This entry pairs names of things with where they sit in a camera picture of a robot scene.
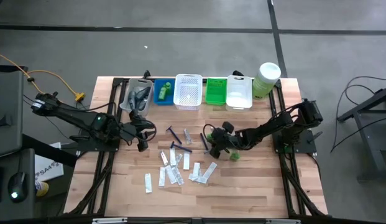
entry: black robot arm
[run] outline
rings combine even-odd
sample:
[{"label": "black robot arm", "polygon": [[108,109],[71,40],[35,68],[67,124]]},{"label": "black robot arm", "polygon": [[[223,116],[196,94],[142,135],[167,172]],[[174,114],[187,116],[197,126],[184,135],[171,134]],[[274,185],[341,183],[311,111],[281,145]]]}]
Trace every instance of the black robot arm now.
[{"label": "black robot arm", "polygon": [[53,95],[39,93],[31,106],[32,112],[39,116],[60,118],[86,131],[89,134],[88,136],[70,137],[72,140],[81,143],[82,150],[86,148],[86,151],[108,151],[109,148],[116,146],[115,142],[118,139],[129,142],[137,138],[139,140],[139,151],[144,151],[148,148],[147,141],[155,136],[155,131],[142,133],[144,129],[155,129],[155,125],[138,115],[136,110],[129,113],[131,122],[120,123],[111,114],[79,110],[62,103],[56,98],[56,95],[56,93]]},{"label": "black robot arm", "polygon": [[[298,110],[297,115],[291,115],[291,112]],[[249,150],[256,146],[262,139],[270,134],[281,131],[284,145],[291,146],[299,141],[299,135],[303,130],[318,126],[323,120],[316,102],[304,100],[302,103],[293,105],[274,117],[268,122],[260,125],[258,128],[247,128],[231,133],[234,126],[229,122],[224,122],[222,128],[213,127],[213,131],[208,135],[208,141],[212,148],[210,154],[214,158],[219,158],[220,151],[228,149]]]}]

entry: concrete floor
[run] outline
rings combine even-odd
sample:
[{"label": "concrete floor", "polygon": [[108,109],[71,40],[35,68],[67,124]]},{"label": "concrete floor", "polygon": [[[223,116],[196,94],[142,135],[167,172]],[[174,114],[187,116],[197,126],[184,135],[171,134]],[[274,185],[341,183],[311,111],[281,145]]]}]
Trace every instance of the concrete floor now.
[{"label": "concrete floor", "polygon": [[[386,0],[273,0],[280,29],[386,30]],[[206,27],[270,29],[266,0],[5,0],[0,24],[68,26]],[[297,78],[303,97],[317,100],[324,122],[315,131],[329,214],[386,222],[386,184],[358,184],[366,154],[355,135],[329,154],[336,104],[347,82],[359,75],[386,78],[386,36],[281,35],[288,77]],[[260,64],[277,63],[272,34],[171,32],[53,32],[0,30],[0,53],[30,70],[59,73],[89,104],[100,75],[166,76],[198,73],[226,77],[233,70],[254,76]],[[7,64],[0,59],[0,64]],[[73,103],[73,95],[50,75],[36,75],[43,91]],[[358,80],[374,91],[386,81]],[[24,93],[36,91],[25,84]],[[367,90],[349,92],[360,102]],[[353,106],[343,99],[340,113]],[[24,111],[24,132],[41,141],[68,142],[45,118]],[[66,134],[78,130],[51,119]],[[357,129],[339,125],[342,139]]]}]

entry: gray container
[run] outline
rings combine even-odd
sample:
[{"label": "gray container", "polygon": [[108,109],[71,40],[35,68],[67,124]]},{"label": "gray container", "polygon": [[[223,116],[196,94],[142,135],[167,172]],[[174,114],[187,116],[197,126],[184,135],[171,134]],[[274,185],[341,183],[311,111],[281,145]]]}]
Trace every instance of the gray container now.
[{"label": "gray container", "polygon": [[142,111],[139,111],[139,114],[144,116],[147,116],[149,113],[150,104],[153,98],[153,82],[150,80],[140,79],[140,78],[131,78],[128,82],[128,88],[125,93],[124,101],[119,105],[120,108],[123,110],[126,110],[128,113],[131,112],[131,107],[128,103],[128,96],[131,91],[138,92],[140,90],[143,90],[146,87],[150,87],[150,93],[149,97],[147,98],[147,102],[145,104],[145,107]]}]

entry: green plastic basket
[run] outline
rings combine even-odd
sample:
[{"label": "green plastic basket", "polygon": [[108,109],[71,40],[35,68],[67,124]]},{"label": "green plastic basket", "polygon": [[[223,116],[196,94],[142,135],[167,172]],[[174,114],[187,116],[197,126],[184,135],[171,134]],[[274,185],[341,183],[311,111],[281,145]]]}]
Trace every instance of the green plastic basket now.
[{"label": "green plastic basket", "polygon": [[226,103],[227,79],[209,78],[206,80],[207,104],[223,105]]}]

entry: wooden tabletop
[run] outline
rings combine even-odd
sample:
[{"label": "wooden tabletop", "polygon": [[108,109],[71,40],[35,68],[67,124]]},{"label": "wooden tabletop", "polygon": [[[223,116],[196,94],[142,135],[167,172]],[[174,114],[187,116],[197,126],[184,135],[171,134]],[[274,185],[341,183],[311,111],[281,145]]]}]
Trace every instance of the wooden tabletop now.
[{"label": "wooden tabletop", "polygon": [[[113,78],[98,77],[91,108],[108,103]],[[286,107],[301,102],[297,80],[284,78],[281,81]],[[200,139],[205,124],[218,127],[224,121],[229,121],[235,130],[238,130],[256,128],[267,122],[271,117],[269,99],[254,100],[252,108],[246,112],[229,112],[224,106],[207,105],[204,96],[205,90],[199,111],[182,111],[177,110],[175,106],[151,104],[146,118],[157,126],[157,135],[149,142],[149,148],[144,152],[138,152],[136,140],[131,146],[127,146],[125,142],[121,143],[114,160],[106,216],[234,218],[288,216],[280,162],[278,155],[273,151],[271,137],[264,138],[249,151],[241,151],[241,158],[237,162],[230,161],[229,154],[224,151],[219,159],[204,154],[204,146]],[[101,108],[99,111],[106,112],[106,110]],[[121,120],[128,122],[126,112],[122,113]],[[183,130],[186,128],[190,132],[193,140],[193,144],[188,146],[193,151],[190,156],[190,170],[183,170],[182,160],[178,168],[185,184],[171,185],[167,177],[165,187],[158,187],[159,170],[163,166],[160,150],[163,149],[169,158],[169,147],[174,141],[172,135],[166,132],[170,125],[182,140],[185,139]],[[177,154],[183,154],[183,151],[177,150]],[[91,187],[97,157],[97,152],[89,152],[78,159],[65,212],[75,208]],[[212,162],[217,163],[218,166],[207,184],[198,184],[188,179],[188,175],[193,172],[194,162],[201,163],[203,173]],[[306,154],[297,154],[296,162],[303,190],[322,212],[327,213],[316,164]],[[145,192],[146,173],[150,173],[152,177],[151,194]],[[291,195],[295,211],[298,212],[294,190]],[[98,190],[95,209],[99,207],[100,196],[101,189]]]}]

